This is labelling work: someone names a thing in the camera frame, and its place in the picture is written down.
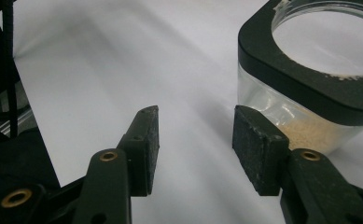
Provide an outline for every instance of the plastic jar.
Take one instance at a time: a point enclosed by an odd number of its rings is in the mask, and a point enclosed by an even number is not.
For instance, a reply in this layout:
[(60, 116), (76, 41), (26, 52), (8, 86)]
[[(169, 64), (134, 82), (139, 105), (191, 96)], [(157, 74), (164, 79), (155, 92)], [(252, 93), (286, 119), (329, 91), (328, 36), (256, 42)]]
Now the plastic jar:
[(270, 1), (239, 33), (238, 101), (260, 111), (290, 149), (328, 154), (363, 131), (363, 77), (340, 78), (290, 60), (272, 31), (303, 13), (338, 11), (363, 18), (363, 1)]

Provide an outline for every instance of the white surface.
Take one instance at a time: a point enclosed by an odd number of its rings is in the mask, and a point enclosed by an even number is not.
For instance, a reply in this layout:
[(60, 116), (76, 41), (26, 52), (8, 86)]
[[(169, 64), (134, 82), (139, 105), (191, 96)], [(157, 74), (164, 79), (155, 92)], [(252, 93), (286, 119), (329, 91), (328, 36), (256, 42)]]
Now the white surface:
[[(284, 223), (231, 148), (237, 34), (264, 3), (16, 2), (16, 63), (62, 185), (158, 105), (153, 193), (133, 198), (133, 223)], [(363, 187), (363, 134), (331, 158)]]

